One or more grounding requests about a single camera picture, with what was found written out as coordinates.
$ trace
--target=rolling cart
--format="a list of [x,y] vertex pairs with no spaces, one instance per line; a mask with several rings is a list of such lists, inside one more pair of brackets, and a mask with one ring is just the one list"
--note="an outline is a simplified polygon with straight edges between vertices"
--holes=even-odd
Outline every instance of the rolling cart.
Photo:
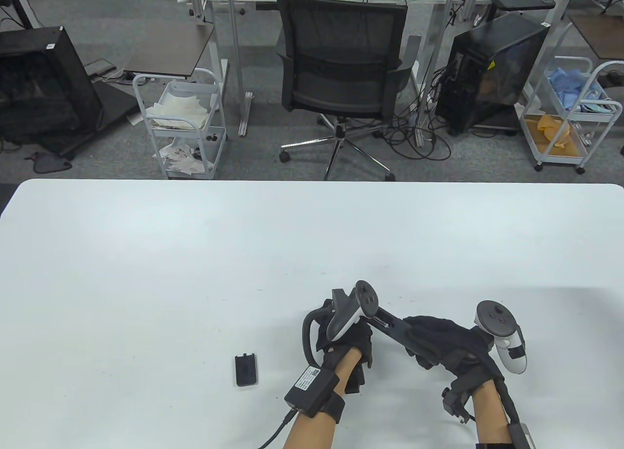
[[[202,68],[195,68],[195,72],[198,73],[198,75],[207,75],[214,83],[190,83],[184,81],[183,77],[146,73],[136,75],[132,81],[132,88],[134,88],[134,94],[138,100],[141,115],[143,115],[143,122],[145,122],[147,133],[152,141],[152,146],[156,153],[156,160],[158,160],[163,176],[168,179],[172,177],[184,179],[213,179],[216,173],[216,166],[221,158],[223,144],[225,144],[227,139],[223,102],[221,101],[221,92],[216,76],[210,72],[210,70]],[[139,81],[145,78],[171,79],[158,100],[160,104],[163,104],[169,95],[176,98],[197,97],[201,106],[209,110],[208,119],[205,124],[201,128],[198,128],[194,122],[184,117],[148,114],[145,110],[145,104],[143,104],[138,85]],[[214,125],[213,123],[217,110],[220,125]],[[181,121],[191,126],[192,129],[185,130],[162,125],[162,123],[159,124],[156,122],[156,119],[158,119],[158,121]],[[156,141],[156,139],[162,140],[163,137],[167,139],[172,146],[187,144],[192,149],[198,149],[199,155],[201,155],[201,162],[203,163],[203,172],[188,175],[180,171],[172,170],[168,159],[166,157],[161,157],[160,149]]]
[[[571,23],[566,26],[561,37],[559,38],[559,41],[557,41],[557,45],[555,46],[553,53],[559,49],[559,46],[563,42],[564,37],[566,37],[566,34],[570,30],[571,26]],[[550,83],[550,80],[548,80],[548,77],[550,77],[550,75],[557,70],[557,66],[555,64],[560,61],[566,61],[568,64],[575,63],[575,65],[579,65],[580,76],[585,79],[585,85],[579,93],[579,97],[577,97],[574,104],[569,109],[564,108],[564,105],[560,101],[559,97],[557,97],[557,93]],[[548,63],[546,70],[540,76],[537,86],[535,86],[532,95],[528,99],[528,103],[519,116],[522,131],[524,131],[528,146],[531,149],[533,157],[535,158],[536,164],[534,168],[536,171],[543,170],[544,167],[542,164],[550,162],[573,164],[576,166],[577,173],[582,175],[585,172],[585,165],[596,151],[604,137],[606,137],[607,133],[611,130],[615,121],[617,121],[622,114],[622,104],[610,99],[596,80],[599,73],[604,70],[604,68],[617,65],[624,66],[624,61],[607,61],[597,67],[594,67],[591,59],[587,57],[555,56]],[[596,99],[585,98],[590,88],[599,93],[599,96]],[[548,102],[555,108],[555,114],[553,117],[558,117],[563,121],[559,130],[550,141],[546,139],[546,136],[542,133],[542,131],[537,129],[537,121],[541,118],[541,115],[528,114],[528,110],[531,108],[533,101],[537,97],[538,91],[541,89],[544,89],[544,95],[546,96]],[[590,112],[583,106],[584,104],[600,106],[604,112]],[[566,145],[564,148],[555,147],[555,144],[559,141],[564,129],[567,127],[567,123],[571,124],[569,126],[570,139],[568,140],[568,143],[570,144]],[[593,124],[593,133],[591,133],[592,138],[594,138],[598,133],[600,124],[605,124],[605,126],[600,135],[595,137],[593,142],[590,142],[588,139],[583,137],[583,135],[579,135],[579,129],[584,127],[584,123]]]

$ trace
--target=computer tower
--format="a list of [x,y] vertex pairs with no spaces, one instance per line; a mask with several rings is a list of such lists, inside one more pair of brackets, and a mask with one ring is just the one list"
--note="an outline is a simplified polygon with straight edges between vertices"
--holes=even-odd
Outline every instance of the computer tower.
[[0,137],[93,133],[103,106],[65,28],[0,33]]
[[460,133],[508,110],[521,96],[546,34],[546,24],[506,14],[457,35],[435,114]]

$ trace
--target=label sticker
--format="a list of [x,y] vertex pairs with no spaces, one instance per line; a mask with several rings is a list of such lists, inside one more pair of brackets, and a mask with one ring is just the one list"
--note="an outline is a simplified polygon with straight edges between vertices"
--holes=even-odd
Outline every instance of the label sticker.
[[303,371],[301,377],[294,383],[295,387],[298,387],[301,390],[308,390],[310,384],[316,379],[316,376],[321,372],[319,368],[315,368],[314,366],[308,366],[308,369]]

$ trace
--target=forearm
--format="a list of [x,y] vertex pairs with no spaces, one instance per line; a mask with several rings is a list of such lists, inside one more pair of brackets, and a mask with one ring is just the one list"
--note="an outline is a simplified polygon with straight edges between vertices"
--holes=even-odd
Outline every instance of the forearm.
[[[336,375],[340,382],[334,388],[335,393],[345,395],[349,376],[361,358],[362,353],[358,349],[350,349],[337,365]],[[319,412],[314,418],[299,414],[292,425],[284,449],[330,449],[335,429],[336,422],[327,413]]]
[[472,394],[474,418],[480,443],[511,443],[508,420],[494,381],[488,381]]

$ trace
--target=hand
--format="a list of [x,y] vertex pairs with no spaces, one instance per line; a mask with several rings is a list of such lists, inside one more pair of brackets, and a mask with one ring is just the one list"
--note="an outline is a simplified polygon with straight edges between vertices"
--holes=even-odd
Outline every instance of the hand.
[[[326,300],[323,306],[327,306],[328,302],[332,300]],[[334,342],[330,342],[327,338],[327,326],[332,320],[333,315],[326,315],[321,318],[317,318],[319,324],[318,327],[318,340],[316,341],[316,351],[323,350],[327,353],[330,349],[337,349],[339,347],[356,348],[362,353],[360,363],[368,363],[370,368],[372,365],[372,343],[371,327],[365,320],[360,319],[356,324],[353,324],[345,334]]]
[[[430,316],[404,318],[412,328],[410,337],[430,351],[448,371],[457,377],[481,366],[490,378],[503,378],[489,351],[493,338],[478,327],[466,329],[452,320]],[[434,364],[416,356],[419,365],[430,369]]]

